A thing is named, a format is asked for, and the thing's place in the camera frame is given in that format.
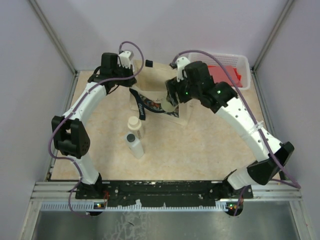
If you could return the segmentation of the green bottle beige cap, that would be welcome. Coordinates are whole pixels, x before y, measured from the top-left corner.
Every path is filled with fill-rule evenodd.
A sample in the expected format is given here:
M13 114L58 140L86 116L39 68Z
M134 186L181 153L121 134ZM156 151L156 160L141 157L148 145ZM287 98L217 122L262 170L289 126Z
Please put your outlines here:
M162 103L161 103L161 107L162 109L167 112L167 113L172 113L176 110L176 108L178 107L179 105L178 104L175 104L175 103L171 103L167 100L164 100Z

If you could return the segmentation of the white bottle dark cap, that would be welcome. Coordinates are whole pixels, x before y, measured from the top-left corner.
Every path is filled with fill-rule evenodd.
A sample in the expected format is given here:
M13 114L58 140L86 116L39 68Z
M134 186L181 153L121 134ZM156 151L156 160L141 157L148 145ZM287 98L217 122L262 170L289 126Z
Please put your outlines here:
M128 132L125 135L124 141L135 158L140 159L144 155L145 152L140 139L132 132Z

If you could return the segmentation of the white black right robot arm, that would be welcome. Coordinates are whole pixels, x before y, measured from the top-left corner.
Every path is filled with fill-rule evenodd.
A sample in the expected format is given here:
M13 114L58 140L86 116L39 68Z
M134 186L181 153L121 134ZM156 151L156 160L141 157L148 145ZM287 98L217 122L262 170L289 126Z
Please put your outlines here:
M167 80L167 96L161 102L166 112L173 112L179 104L192 99L224 119L251 149L255 161L230 173L225 178L223 192L235 198L241 188L266 185L284 166L294 151L290 142L282 143L272 136L261 123L255 123L239 94L226 82L215 83L207 64L190 62L180 57L173 64L176 77Z

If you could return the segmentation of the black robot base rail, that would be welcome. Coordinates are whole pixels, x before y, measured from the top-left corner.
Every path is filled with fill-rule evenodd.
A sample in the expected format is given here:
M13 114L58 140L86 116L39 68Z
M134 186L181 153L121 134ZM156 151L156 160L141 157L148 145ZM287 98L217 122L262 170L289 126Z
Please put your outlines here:
M140 201L143 207L214 207L222 199L252 199L251 187L235 190L226 180L99 180L81 183L77 200L106 200L109 207L127 207Z

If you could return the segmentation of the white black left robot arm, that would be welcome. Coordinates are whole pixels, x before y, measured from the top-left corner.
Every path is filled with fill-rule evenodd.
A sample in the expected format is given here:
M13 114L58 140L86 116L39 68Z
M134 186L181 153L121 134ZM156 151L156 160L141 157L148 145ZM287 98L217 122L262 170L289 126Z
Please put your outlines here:
M133 76L132 57L129 50L121 50L118 54L103 53L100 66L87 80L80 97L63 116L54 116L51 120L54 148L71 160L79 172L78 199L101 199L105 194L102 176L89 154L91 140L86 124L113 87L128 88L137 82Z

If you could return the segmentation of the beige canvas tote bag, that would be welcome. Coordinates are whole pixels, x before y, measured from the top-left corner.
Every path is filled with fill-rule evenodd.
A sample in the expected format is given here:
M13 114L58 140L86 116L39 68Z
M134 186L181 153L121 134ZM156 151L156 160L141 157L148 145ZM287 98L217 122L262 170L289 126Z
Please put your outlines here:
M145 104L145 113L151 113L166 121L186 126L192 114L193 101L180 103L173 112L163 112L161 106L161 102L167 97L165 81L175 76L176 70L170 66L146 60L142 71L135 77L137 83L133 86L135 92L129 97L130 109L141 111L141 106L138 105L135 98L138 95L139 101Z

